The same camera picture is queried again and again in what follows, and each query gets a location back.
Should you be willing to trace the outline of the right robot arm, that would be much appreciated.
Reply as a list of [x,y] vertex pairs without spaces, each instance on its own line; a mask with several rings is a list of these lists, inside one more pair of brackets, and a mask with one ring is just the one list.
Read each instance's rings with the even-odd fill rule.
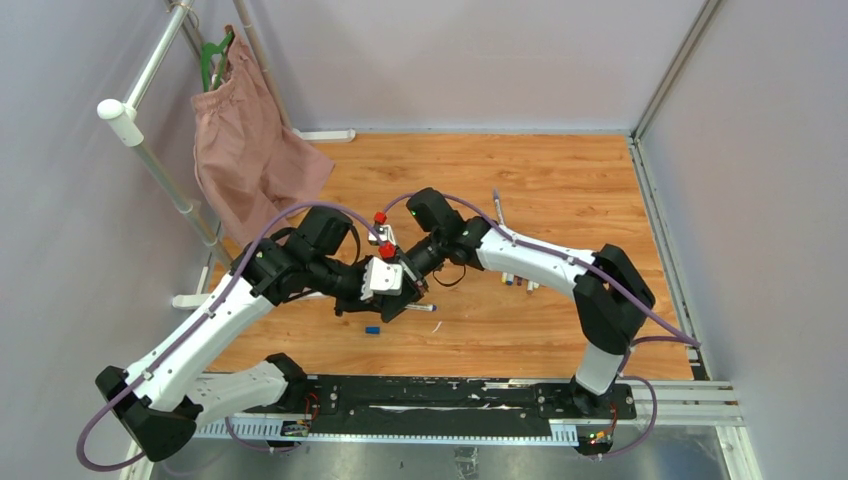
[[569,382],[570,403],[589,418],[607,409],[625,354],[656,303],[628,255],[612,244],[592,251],[543,242],[481,213],[465,219],[431,187],[401,198],[426,234],[405,253],[422,275],[451,262],[516,274],[573,301],[587,347]]

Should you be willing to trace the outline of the purple cap marker pen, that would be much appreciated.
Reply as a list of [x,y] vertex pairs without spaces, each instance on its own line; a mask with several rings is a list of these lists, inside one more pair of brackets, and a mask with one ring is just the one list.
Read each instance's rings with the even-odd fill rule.
[[413,311],[422,311],[422,312],[434,312],[437,310],[437,306],[434,304],[420,304],[420,303],[411,303],[407,304],[405,307],[407,310]]

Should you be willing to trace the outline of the grey cap marker pen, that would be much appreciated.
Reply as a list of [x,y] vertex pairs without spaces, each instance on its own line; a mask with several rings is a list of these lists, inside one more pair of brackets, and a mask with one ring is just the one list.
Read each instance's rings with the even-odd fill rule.
[[497,215],[497,221],[500,226],[505,225],[505,217],[502,209],[502,201],[499,190],[494,188],[492,191],[493,204]]

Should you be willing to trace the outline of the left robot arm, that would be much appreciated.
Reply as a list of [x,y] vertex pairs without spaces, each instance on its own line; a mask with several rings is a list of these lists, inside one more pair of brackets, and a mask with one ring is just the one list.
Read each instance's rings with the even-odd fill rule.
[[126,368],[109,366],[95,383],[112,412],[152,462],[178,453],[198,429],[254,407],[309,412],[304,370],[283,353],[246,370],[202,379],[244,330],[275,307],[320,293],[341,312],[381,311],[401,287],[394,240],[377,214],[367,227],[378,248],[347,264],[335,255],[360,215],[340,205],[307,202],[296,227],[269,225],[234,260],[209,297],[158,346]]

